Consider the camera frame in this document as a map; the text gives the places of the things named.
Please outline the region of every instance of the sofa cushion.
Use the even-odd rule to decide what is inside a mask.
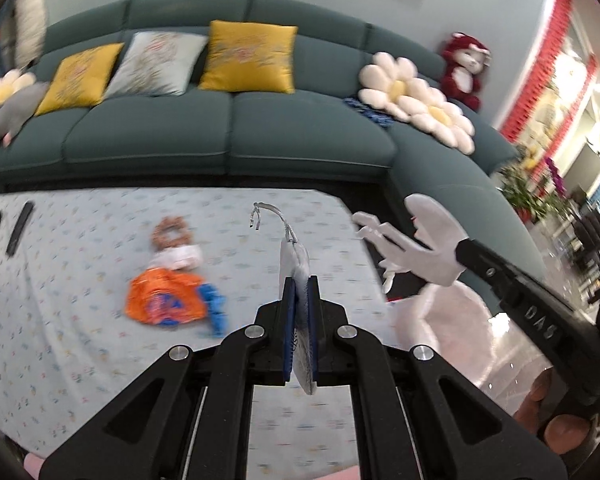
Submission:
[[[355,48],[306,36],[296,37],[294,84],[296,88],[345,98],[360,89],[358,73],[364,53]]]
[[[127,5],[128,0],[120,0],[54,23],[46,30],[44,52],[119,32],[124,26]]]
[[[163,30],[165,32],[182,32],[183,34],[200,34],[201,36],[209,35],[209,27],[208,25],[202,27],[201,25],[191,25],[191,26],[183,26],[183,27],[149,27],[149,28],[132,28],[129,30],[125,30],[122,33],[122,42],[125,46],[122,48],[122,52],[118,56],[118,63],[113,67],[114,72],[119,68],[122,60],[126,56],[127,51],[129,50],[129,46],[131,46],[131,40],[134,38],[134,34],[136,32],[146,32],[146,31],[154,31],[154,30]],[[208,43],[200,52],[198,59],[196,60],[195,65],[193,66],[193,71],[191,72],[190,82],[197,85],[200,82],[200,78],[202,78],[202,74],[205,71],[205,63],[206,63],[206,55],[208,54],[209,46]]]
[[[241,22],[249,0],[131,0],[126,28],[205,26]]]
[[[361,49],[366,23],[334,10],[294,0],[251,0],[245,21],[295,25],[300,36]]]
[[[42,180],[66,172],[62,144],[88,108],[69,108],[33,117],[8,148],[0,148],[0,182]]]
[[[32,68],[32,72],[36,75],[38,81],[50,82],[53,80],[56,70],[62,63],[65,57],[73,56],[83,50],[89,50],[96,46],[103,46],[111,43],[122,42],[122,32],[116,32],[113,34],[107,34],[106,36],[99,36],[97,38],[91,38],[90,40],[81,41],[80,43],[71,44],[48,52],[40,58],[40,61]]]
[[[470,157],[472,161],[480,166],[484,173],[490,175],[516,159],[518,152],[515,147],[498,130],[491,128],[471,108],[468,108],[455,99],[451,101],[462,108],[462,112],[474,124],[475,151]]]
[[[391,166],[389,135],[340,99],[303,90],[234,99],[229,173],[373,181]]]
[[[388,52],[394,57],[411,59],[418,67],[418,72],[436,81],[445,73],[442,56],[382,27],[370,26],[364,49],[371,54]]]
[[[402,198],[411,193],[429,195],[448,209],[471,238],[533,277],[543,277],[544,263],[529,232],[477,164],[407,124],[394,123],[389,133],[398,147],[390,181]],[[462,280],[497,312],[498,301],[486,283],[469,272]]]
[[[123,96],[92,109],[64,143],[83,174],[224,173],[231,96]]]

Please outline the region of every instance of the finger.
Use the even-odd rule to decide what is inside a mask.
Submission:
[[[363,211],[353,213],[351,219],[358,225],[372,227],[377,229],[380,226],[380,221],[376,215],[371,215]]]
[[[456,247],[469,236],[449,211],[431,197],[412,194],[404,199],[404,205],[421,223],[436,243],[436,248]]]
[[[544,430],[544,441],[549,448],[562,455],[580,446],[589,434],[591,423],[575,415],[558,415]]]
[[[552,368],[547,368],[547,370],[536,377],[528,394],[531,400],[539,402],[546,397],[546,394],[549,393],[549,388],[551,387],[551,374]]]
[[[363,227],[358,233],[365,240],[375,245],[376,249],[384,259],[389,260],[398,266],[402,266],[405,259],[405,253],[397,245],[391,243],[378,231],[369,227]]]
[[[398,265],[394,264],[393,262],[390,262],[389,260],[382,260],[378,264],[378,266],[382,267],[384,269],[384,272],[394,272],[395,274],[398,274],[400,272],[409,272],[409,269],[398,266]]]
[[[382,292],[388,294],[391,290],[392,286],[394,286],[394,278],[395,272],[390,272],[389,274],[384,274],[384,283],[382,284]]]
[[[539,411],[540,403],[526,396],[516,413],[513,414],[513,418],[529,433],[536,434],[540,429]]]
[[[414,245],[417,245],[417,243],[411,240],[411,238],[409,238],[406,234],[401,233],[398,231],[398,229],[387,222],[380,224],[378,231],[389,238],[389,240],[391,240],[394,244],[403,249],[409,249]]]

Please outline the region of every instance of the orange plastic bag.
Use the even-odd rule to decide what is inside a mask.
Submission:
[[[149,269],[131,282],[125,313],[141,323],[177,325],[206,317],[198,294],[204,280],[195,274]]]

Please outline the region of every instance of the potted plant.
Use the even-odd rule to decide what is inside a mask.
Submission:
[[[502,194],[524,222],[538,222],[549,214],[565,218],[570,210],[564,183],[558,174],[554,162],[546,160],[547,172],[541,175],[537,183],[531,181],[519,164],[504,168],[501,172]],[[554,189],[547,191],[552,182]]]

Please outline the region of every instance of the white plastic part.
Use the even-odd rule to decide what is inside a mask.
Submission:
[[[352,216],[353,221],[362,226],[358,235],[373,244],[384,258],[380,266],[386,269],[385,292],[391,288],[398,272],[411,271],[429,283],[451,286],[465,270],[456,260],[456,247],[468,238],[466,231],[449,211],[429,196],[409,195],[404,199],[404,206],[417,219],[430,249],[391,224],[380,223],[374,215],[358,212]]]

